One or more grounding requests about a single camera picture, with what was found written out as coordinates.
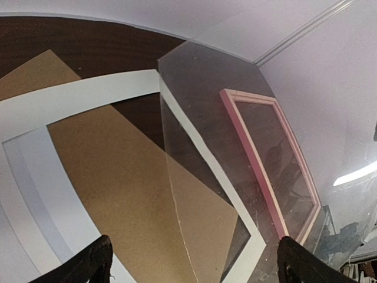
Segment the pink wooden picture frame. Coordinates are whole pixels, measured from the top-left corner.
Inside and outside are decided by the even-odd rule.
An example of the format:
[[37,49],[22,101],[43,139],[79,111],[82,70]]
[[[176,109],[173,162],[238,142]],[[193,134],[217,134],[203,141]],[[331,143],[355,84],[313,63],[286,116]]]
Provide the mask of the pink wooden picture frame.
[[264,197],[278,237],[304,244],[321,204],[294,132],[273,97],[224,89],[221,100]]

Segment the white mat board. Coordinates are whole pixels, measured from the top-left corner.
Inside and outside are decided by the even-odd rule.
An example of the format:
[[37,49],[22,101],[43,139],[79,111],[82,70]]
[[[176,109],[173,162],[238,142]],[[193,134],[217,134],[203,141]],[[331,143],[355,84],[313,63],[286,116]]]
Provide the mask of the white mat board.
[[251,238],[225,277],[247,282],[266,246],[220,163],[183,112],[156,70],[140,70],[93,77],[32,91],[1,101],[1,141],[107,104],[159,92],[196,149],[227,193]]

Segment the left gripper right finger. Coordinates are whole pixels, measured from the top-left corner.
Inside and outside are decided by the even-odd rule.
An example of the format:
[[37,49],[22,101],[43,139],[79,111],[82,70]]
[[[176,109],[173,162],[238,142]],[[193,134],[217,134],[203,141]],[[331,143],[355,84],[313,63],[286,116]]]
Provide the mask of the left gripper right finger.
[[277,249],[279,282],[347,283],[354,280],[327,266],[289,236]]

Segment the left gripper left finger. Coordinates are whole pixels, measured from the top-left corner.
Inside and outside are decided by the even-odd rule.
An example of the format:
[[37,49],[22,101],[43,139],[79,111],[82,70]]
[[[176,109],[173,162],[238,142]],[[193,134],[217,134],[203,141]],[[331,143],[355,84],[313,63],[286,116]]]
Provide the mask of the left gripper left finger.
[[109,283],[112,262],[110,237],[102,235],[70,260],[30,283]]

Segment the clear acrylic sheet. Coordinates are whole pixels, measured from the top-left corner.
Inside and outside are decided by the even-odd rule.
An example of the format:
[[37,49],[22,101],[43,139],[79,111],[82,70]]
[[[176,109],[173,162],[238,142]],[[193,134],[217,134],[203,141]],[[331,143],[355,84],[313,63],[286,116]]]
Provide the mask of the clear acrylic sheet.
[[[303,245],[334,269],[376,254],[376,86],[333,68],[318,76],[285,74],[186,42],[158,62],[160,77],[220,163],[265,243],[247,282],[277,282],[280,240],[228,112],[224,89],[273,97],[282,108],[309,168],[321,209]],[[165,148],[232,207],[233,204],[161,95]],[[251,235],[238,214],[221,281]]]

